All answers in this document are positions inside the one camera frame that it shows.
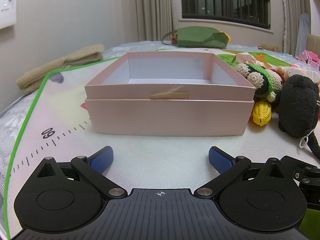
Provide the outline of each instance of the green bag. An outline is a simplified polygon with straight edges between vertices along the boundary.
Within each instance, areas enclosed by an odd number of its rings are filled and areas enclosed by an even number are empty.
[[[202,26],[189,26],[167,33],[162,37],[164,39],[173,34],[177,35],[178,44],[171,44],[186,48],[217,48],[224,49],[229,41],[229,37],[225,33],[219,32],[215,28]]]

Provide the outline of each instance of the stuffed animal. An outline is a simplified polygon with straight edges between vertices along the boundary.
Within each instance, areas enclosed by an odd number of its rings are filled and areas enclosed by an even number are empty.
[[[284,79],[282,79],[280,73],[278,73],[275,69],[273,68],[268,68],[266,69],[268,74],[270,75],[272,86],[273,86],[273,91],[277,94],[278,92],[281,91]]]
[[[267,70],[257,65],[244,63],[236,65],[235,69],[256,88],[255,96],[257,98],[263,101],[275,101],[276,94],[272,85],[271,76]]]
[[[314,134],[319,118],[319,87],[305,76],[293,75],[277,95],[279,129],[292,137],[302,138],[300,148],[307,144],[320,159],[320,147]]]

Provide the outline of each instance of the beige towel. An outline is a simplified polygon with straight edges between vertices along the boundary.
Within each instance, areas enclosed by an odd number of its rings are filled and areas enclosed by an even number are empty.
[[[262,47],[263,49],[274,51],[280,53],[281,50],[279,49],[278,46],[271,46],[271,45],[266,45],[266,44],[261,44],[259,47]]]
[[[16,81],[16,84],[21,90],[24,90],[26,95],[28,95],[40,87],[42,80],[50,71],[81,66],[102,60],[103,52],[104,46],[102,44],[84,47],[69,56],[56,59],[25,73]]]

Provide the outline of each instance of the pink box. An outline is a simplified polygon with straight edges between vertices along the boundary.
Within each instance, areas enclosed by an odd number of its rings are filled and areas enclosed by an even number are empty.
[[[151,99],[176,90],[185,99]],[[155,136],[242,135],[255,87],[210,53],[131,52],[86,86],[96,133]]]

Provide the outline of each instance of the window sill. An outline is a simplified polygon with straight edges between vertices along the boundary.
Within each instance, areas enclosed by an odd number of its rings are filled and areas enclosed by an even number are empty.
[[[272,30],[267,30],[267,29],[263,29],[263,28],[260,28],[260,27],[256,27],[256,26],[251,26],[251,25],[242,24],[242,23],[227,22],[227,21],[206,20],[206,19],[179,19],[179,22],[206,22],[206,23],[228,24],[228,25],[235,25],[235,26],[239,26],[239,27],[255,29],[255,30],[258,30],[258,31],[262,31],[262,32],[273,34]]]

